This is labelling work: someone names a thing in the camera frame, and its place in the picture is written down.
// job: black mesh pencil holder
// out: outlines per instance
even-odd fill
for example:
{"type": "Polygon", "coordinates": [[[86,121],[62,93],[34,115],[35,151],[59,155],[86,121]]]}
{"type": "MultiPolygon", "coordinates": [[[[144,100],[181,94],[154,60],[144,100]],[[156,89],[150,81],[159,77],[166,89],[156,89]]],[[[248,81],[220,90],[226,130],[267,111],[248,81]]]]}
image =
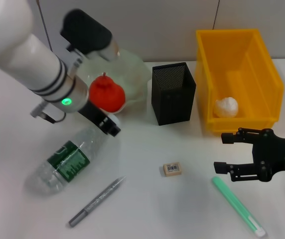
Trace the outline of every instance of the black mesh pencil holder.
{"type": "Polygon", "coordinates": [[[158,124],[190,120],[195,90],[185,62],[153,67],[151,104],[158,124]]]}

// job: pen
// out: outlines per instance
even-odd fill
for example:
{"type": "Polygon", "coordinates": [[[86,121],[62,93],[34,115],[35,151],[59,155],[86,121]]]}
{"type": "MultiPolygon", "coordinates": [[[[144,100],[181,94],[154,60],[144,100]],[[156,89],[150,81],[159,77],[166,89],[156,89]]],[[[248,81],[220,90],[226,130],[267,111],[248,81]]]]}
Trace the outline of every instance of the pen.
{"type": "Polygon", "coordinates": [[[267,233],[258,223],[258,221],[252,216],[252,214],[246,209],[246,207],[240,202],[240,200],[233,194],[230,188],[219,177],[213,177],[212,183],[218,188],[220,193],[227,199],[230,205],[236,210],[236,212],[242,217],[249,228],[259,238],[264,237],[267,233]]]}
{"type": "Polygon", "coordinates": [[[74,216],[68,223],[71,227],[76,226],[85,217],[87,217],[98,205],[100,205],[108,196],[110,196],[116,189],[119,188],[124,181],[124,177],[120,177],[112,182],[103,192],[101,192],[96,198],[94,198],[89,204],[87,204],[76,216],[74,216]]]}

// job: eraser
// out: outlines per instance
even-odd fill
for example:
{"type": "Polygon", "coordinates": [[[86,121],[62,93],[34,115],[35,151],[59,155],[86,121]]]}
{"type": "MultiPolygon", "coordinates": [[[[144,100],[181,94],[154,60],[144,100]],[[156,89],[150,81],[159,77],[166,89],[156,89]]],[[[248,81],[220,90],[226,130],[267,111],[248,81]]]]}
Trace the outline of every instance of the eraser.
{"type": "Polygon", "coordinates": [[[174,176],[182,173],[181,166],[179,162],[167,163],[163,165],[163,171],[166,177],[174,176]]]}

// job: white tabletop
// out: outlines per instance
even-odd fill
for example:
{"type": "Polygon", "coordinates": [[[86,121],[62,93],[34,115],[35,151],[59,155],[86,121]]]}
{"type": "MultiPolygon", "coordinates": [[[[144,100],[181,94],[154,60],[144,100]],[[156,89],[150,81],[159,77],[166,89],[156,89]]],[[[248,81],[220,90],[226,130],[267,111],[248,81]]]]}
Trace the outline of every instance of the white tabletop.
{"type": "MultiPolygon", "coordinates": [[[[275,60],[285,83],[285,60],[275,60]]],[[[151,68],[165,63],[147,63],[151,68]]],[[[193,73],[195,62],[188,63],[193,73]]],[[[213,162],[251,163],[249,144],[223,145],[201,130],[197,105],[189,122],[158,126],[146,107],[120,116],[97,160],[61,193],[40,197],[24,186],[28,175],[89,123],[80,114],[52,125],[29,113],[40,99],[0,71],[0,239],[251,239],[255,236],[212,186],[213,162]],[[183,173],[164,177],[179,161],[183,173]],[[77,227],[66,223],[107,185],[127,181],[77,227]]],[[[274,126],[285,137],[285,95],[274,126]]],[[[285,238],[285,172],[271,182],[231,182],[220,175],[272,239],[285,238]]]]}

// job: yellow storage box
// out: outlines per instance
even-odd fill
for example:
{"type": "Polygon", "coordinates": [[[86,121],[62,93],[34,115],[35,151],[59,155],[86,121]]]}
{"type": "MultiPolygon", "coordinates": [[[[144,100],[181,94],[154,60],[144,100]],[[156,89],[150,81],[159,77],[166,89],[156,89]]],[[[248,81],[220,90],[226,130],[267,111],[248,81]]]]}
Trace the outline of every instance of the yellow storage box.
{"type": "Polygon", "coordinates": [[[279,120],[284,85],[257,29],[199,30],[195,81],[198,108],[214,133],[263,129],[279,120]],[[216,100],[233,97],[234,118],[213,113],[216,100]]]}

